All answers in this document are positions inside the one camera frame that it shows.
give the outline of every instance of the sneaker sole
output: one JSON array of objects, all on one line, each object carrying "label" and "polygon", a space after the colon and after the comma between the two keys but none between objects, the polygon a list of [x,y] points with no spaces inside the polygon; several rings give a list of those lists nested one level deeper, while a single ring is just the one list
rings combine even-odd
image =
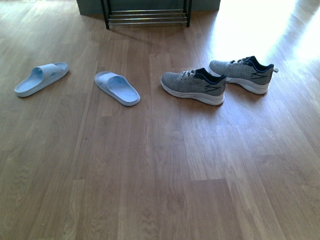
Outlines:
[{"label": "sneaker sole", "polygon": [[224,93],[221,94],[220,96],[211,96],[211,95],[200,93],[200,92],[178,92],[166,87],[162,81],[161,81],[161,85],[168,94],[181,99],[196,99],[202,103],[213,105],[213,106],[220,105],[225,100]]},{"label": "sneaker sole", "polygon": [[[209,72],[212,76],[216,76],[216,77],[220,76],[219,74],[212,71],[210,68],[209,68]],[[250,80],[246,80],[243,78],[226,77],[226,82],[231,84],[239,84],[249,92],[258,94],[258,95],[265,94],[269,90],[269,83],[267,83],[266,85],[259,85]]]}]

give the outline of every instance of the shoe rack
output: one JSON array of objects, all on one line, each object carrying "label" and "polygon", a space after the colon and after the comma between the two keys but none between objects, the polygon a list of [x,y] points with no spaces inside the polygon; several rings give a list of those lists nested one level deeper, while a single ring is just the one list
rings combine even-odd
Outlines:
[{"label": "shoe rack", "polygon": [[100,0],[106,29],[112,25],[169,25],[190,26],[192,0],[183,0],[182,9],[146,9],[113,11],[111,0]]}]

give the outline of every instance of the gray sneaker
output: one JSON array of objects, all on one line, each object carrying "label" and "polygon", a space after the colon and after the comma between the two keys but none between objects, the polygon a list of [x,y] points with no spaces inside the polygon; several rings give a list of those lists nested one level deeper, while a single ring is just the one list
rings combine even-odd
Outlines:
[{"label": "gray sneaker", "polygon": [[161,85],[175,97],[220,105],[225,99],[226,77],[212,76],[204,68],[182,73],[165,72],[161,77]]},{"label": "gray sneaker", "polygon": [[239,84],[254,94],[264,94],[269,89],[273,72],[278,72],[273,64],[261,65],[255,56],[242,58],[238,61],[213,60],[209,72],[213,76],[227,75],[227,83]]}]

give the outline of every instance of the slide sandal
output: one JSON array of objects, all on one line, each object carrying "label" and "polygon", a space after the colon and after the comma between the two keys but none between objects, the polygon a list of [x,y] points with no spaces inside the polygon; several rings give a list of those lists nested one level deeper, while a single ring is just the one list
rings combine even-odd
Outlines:
[{"label": "slide sandal", "polygon": [[102,71],[95,75],[95,83],[104,92],[127,107],[136,105],[140,101],[139,93],[123,76],[113,72]]},{"label": "slide sandal", "polygon": [[32,69],[25,80],[15,87],[15,94],[18,97],[28,97],[62,78],[68,70],[69,66],[65,62],[37,66]]}]

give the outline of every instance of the wall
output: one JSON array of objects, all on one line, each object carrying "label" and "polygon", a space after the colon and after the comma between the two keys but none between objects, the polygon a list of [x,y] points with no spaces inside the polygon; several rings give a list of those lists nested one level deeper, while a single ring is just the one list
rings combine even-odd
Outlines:
[{"label": "wall", "polygon": [[[112,11],[182,9],[183,0],[110,0]],[[80,14],[102,14],[100,0],[77,0]],[[218,10],[220,0],[193,0],[192,10]]]}]

